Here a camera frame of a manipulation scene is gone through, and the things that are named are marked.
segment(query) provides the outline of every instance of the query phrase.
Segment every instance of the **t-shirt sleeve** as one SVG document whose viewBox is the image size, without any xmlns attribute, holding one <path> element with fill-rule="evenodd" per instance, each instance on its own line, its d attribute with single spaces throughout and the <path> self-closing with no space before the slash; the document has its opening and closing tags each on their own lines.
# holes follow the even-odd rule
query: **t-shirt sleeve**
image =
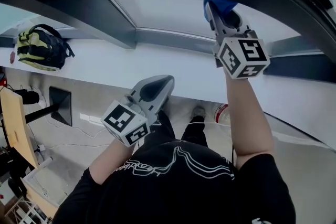
<svg viewBox="0 0 336 224">
<path fill-rule="evenodd" d="M 288 187 L 272 155 L 249 159 L 238 171 L 237 184 L 243 223 L 296 223 Z"/>
<path fill-rule="evenodd" d="M 72 193 L 59 206 L 53 224 L 85 223 L 88 206 L 100 187 L 86 169 Z"/>
</svg>

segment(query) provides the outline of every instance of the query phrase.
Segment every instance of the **desk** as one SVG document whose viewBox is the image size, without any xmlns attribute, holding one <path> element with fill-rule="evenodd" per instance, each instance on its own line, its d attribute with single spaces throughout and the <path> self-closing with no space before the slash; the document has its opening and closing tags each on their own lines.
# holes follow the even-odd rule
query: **desk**
<svg viewBox="0 0 336 224">
<path fill-rule="evenodd" d="M 23 158 L 38 168 L 38 162 L 28 135 L 27 123 L 51 114 L 53 119 L 72 126 L 71 93 L 50 87 L 49 101 L 51 106 L 28 115 L 24 114 L 22 97 L 19 94 L 7 88 L 0 88 L 0 99 L 4 117 L 2 125 L 8 146 L 14 147 Z"/>
</svg>

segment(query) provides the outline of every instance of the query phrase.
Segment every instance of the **white cube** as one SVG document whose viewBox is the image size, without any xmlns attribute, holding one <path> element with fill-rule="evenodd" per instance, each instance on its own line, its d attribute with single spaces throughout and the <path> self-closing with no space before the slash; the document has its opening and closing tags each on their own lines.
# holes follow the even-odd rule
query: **white cube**
<svg viewBox="0 0 336 224">
<path fill-rule="evenodd" d="M 270 64 L 263 40 L 256 38 L 224 38 L 217 58 L 233 79 L 256 77 Z"/>
<path fill-rule="evenodd" d="M 101 117 L 101 122 L 116 139 L 127 147 L 134 145 L 150 133 L 147 118 L 118 101 L 113 101 Z"/>
</svg>

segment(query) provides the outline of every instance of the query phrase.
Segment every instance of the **white line graphic on shirt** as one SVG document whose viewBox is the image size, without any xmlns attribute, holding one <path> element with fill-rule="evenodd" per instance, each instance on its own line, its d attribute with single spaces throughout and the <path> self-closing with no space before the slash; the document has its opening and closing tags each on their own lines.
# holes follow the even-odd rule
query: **white line graphic on shirt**
<svg viewBox="0 0 336 224">
<path fill-rule="evenodd" d="M 133 175 L 135 176 L 149 176 L 151 174 L 156 174 L 156 176 L 164 175 L 169 172 L 170 168 L 176 162 L 178 156 L 183 157 L 187 166 L 192 172 L 204 178 L 212 179 L 220 175 L 229 175 L 232 180 L 235 178 L 234 174 L 228 166 L 219 165 L 216 167 L 207 167 L 194 160 L 190 153 L 182 150 L 180 146 L 174 148 L 172 161 L 167 166 L 153 167 L 151 165 L 143 164 L 139 161 L 130 159 L 115 171 L 133 169 Z"/>
</svg>

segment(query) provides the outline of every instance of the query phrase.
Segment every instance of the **gray shoe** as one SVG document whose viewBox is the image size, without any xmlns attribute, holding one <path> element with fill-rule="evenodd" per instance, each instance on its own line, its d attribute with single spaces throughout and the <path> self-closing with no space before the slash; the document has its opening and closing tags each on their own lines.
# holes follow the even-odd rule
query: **gray shoe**
<svg viewBox="0 0 336 224">
<path fill-rule="evenodd" d="M 195 118 L 196 116 L 201 116 L 205 118 L 206 116 L 205 108 L 200 105 L 196 106 L 193 112 L 191 113 L 191 119 Z"/>
</svg>

